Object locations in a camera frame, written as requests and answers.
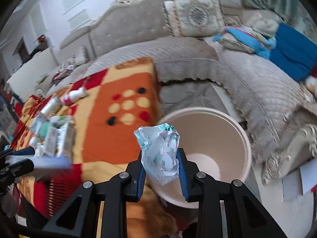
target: white wall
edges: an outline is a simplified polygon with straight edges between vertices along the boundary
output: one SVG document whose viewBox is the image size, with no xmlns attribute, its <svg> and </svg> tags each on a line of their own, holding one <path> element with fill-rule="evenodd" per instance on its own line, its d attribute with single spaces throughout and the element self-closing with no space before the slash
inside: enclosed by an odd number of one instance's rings
<svg viewBox="0 0 317 238">
<path fill-rule="evenodd" d="M 52 45 L 54 45 L 54 49 L 58 50 L 61 41 L 71 32 L 68 22 L 71 17 L 83 9 L 86 9 L 91 20 L 97 19 L 107 10 L 113 1 L 114 0 L 84 0 L 70 11 L 65 12 L 62 0 L 39 0 L 38 2 L 47 29 L 44 34 L 50 39 Z M 16 68 L 16 62 L 12 54 L 22 36 L 24 36 L 28 52 L 31 53 L 34 49 L 33 43 L 37 37 L 30 22 L 29 13 L 23 18 L 20 26 L 15 31 L 13 40 L 2 50 L 4 61 L 9 72 L 12 72 L 12 70 Z"/>
<path fill-rule="evenodd" d="M 8 74 L 9 71 L 6 67 L 6 63 L 3 59 L 2 53 L 0 53 L 0 78 L 5 80 Z"/>
</svg>

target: white trash bin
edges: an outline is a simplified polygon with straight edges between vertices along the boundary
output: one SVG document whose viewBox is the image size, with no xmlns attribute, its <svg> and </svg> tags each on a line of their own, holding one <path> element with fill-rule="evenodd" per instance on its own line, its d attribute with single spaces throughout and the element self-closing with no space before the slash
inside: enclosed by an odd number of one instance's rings
<svg viewBox="0 0 317 238">
<path fill-rule="evenodd" d="M 189 107 L 172 112 L 158 124 L 173 125 L 180 134 L 179 148 L 188 160 L 197 164 L 216 180 L 244 182 L 250 172 L 252 153 L 245 131 L 230 116 L 207 107 Z M 182 195 L 180 180 L 164 186 L 152 184 L 164 200 L 185 208 L 198 208 L 198 202 L 187 203 Z"/>
</svg>

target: white bottle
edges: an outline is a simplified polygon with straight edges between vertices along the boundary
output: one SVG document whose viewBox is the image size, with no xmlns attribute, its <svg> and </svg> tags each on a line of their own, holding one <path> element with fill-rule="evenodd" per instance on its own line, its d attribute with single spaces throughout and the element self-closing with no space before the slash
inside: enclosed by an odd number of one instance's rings
<svg viewBox="0 0 317 238">
<path fill-rule="evenodd" d="M 53 97 L 41 110 L 41 113 L 47 117 L 51 113 L 56 113 L 61 108 L 61 101 L 58 97 Z"/>
<path fill-rule="evenodd" d="M 87 96 L 86 89 L 81 87 L 78 90 L 70 91 L 68 94 L 64 95 L 61 98 L 61 102 L 64 106 L 70 106 L 85 96 Z"/>
<path fill-rule="evenodd" d="M 41 128 L 41 125 L 42 123 L 39 122 L 36 126 L 36 130 L 35 130 L 35 133 L 34 133 L 34 136 L 30 139 L 30 142 L 29 142 L 29 146 L 33 147 L 34 150 L 37 149 L 37 145 L 38 143 L 41 143 L 41 139 L 39 138 L 38 134 L 39 134 L 39 131 L 40 131 L 40 128 Z"/>
</svg>

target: pillow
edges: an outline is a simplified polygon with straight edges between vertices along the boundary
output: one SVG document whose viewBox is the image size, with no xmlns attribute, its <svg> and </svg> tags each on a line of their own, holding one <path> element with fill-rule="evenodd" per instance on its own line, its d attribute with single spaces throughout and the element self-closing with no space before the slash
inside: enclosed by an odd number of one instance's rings
<svg viewBox="0 0 317 238">
<path fill-rule="evenodd" d="M 220 0 L 175 0 L 164 6 L 175 37 L 212 36 L 226 26 Z"/>
<path fill-rule="evenodd" d="M 241 43 L 230 33 L 224 33 L 218 42 L 223 44 L 223 46 L 228 49 L 237 50 L 248 54 L 254 54 L 254 50 L 251 47 L 248 47 L 245 44 Z"/>
<path fill-rule="evenodd" d="M 241 10 L 223 7 L 222 11 L 224 13 L 224 18 L 228 26 L 234 26 L 234 27 L 242 26 Z"/>
<path fill-rule="evenodd" d="M 282 19 L 273 11 L 269 10 L 242 10 L 242 23 L 247 24 L 249 19 L 254 15 L 254 13 L 260 13 L 264 19 L 275 20 L 277 23 L 281 23 Z"/>
<path fill-rule="evenodd" d="M 66 78 L 67 76 L 69 76 L 72 71 L 76 68 L 75 65 L 69 65 L 66 68 L 63 68 L 61 70 L 59 70 L 53 77 L 52 83 L 54 85 L 57 85 L 58 83 L 61 82 L 62 79 Z"/>
<path fill-rule="evenodd" d="M 264 36 L 275 36 L 279 26 L 276 20 L 265 19 L 259 12 L 255 12 L 246 25 Z"/>
<path fill-rule="evenodd" d="M 221 6 L 224 8 L 242 9 L 243 7 L 232 0 L 220 0 Z"/>
<path fill-rule="evenodd" d="M 178 65 L 177 62 L 172 63 L 172 60 L 183 59 L 191 61 L 193 58 L 212 58 L 218 60 L 215 50 L 196 38 L 166 36 L 156 40 L 120 47 L 100 56 L 88 68 L 85 77 L 110 68 L 112 65 L 143 56 L 153 59 L 155 67 L 158 70 L 158 76 L 160 76 L 160 73 L 164 74 L 164 72 L 160 72 L 160 65 L 167 60 L 170 62 L 171 68 L 178 67 L 179 69 L 182 69 L 184 62 Z"/>
</svg>

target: black cable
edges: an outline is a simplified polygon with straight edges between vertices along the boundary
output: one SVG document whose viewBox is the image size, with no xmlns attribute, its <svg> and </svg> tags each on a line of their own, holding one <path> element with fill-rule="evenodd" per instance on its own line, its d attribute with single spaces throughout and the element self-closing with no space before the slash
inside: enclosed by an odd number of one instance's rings
<svg viewBox="0 0 317 238">
<path fill-rule="evenodd" d="M 20 194 L 20 191 L 19 191 L 19 189 L 18 189 L 18 187 L 17 187 L 16 183 L 14 183 L 14 186 L 15 186 L 15 188 L 16 188 L 16 190 L 17 190 L 17 192 L 18 192 L 18 195 L 19 195 L 19 198 L 20 198 L 21 204 L 22 204 L 22 206 L 23 206 L 23 208 L 24 208 L 24 211 L 25 211 L 25 213 L 26 213 L 26 217 L 27 217 L 27 219 L 30 221 L 31 226 L 33 226 L 33 225 L 32 225 L 32 221 L 31 221 L 31 218 L 29 217 L 29 215 L 28 215 L 28 213 L 27 213 L 27 211 L 26 211 L 26 208 L 25 208 L 25 206 L 23 205 L 23 201 L 22 201 L 22 198 L 21 198 L 21 194 Z"/>
<path fill-rule="evenodd" d="M 26 227 L 15 223 L 7 216 L 0 213 L 0 234 L 2 231 L 3 226 L 8 226 L 10 230 L 14 230 L 15 233 L 21 234 L 23 236 L 31 237 L 31 238 L 78 238 L 72 235 L 67 234 L 58 234 L 47 232 L 43 230 L 34 229 L 32 227 Z"/>
</svg>

